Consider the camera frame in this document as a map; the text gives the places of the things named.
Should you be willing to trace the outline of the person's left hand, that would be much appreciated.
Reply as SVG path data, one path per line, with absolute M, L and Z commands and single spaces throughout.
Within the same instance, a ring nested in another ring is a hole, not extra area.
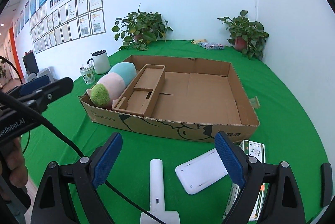
M 11 170 L 10 182 L 18 188 L 24 187 L 28 182 L 28 170 L 23 157 L 21 142 L 21 137 L 14 139 L 11 152 L 5 156 L 7 166 Z

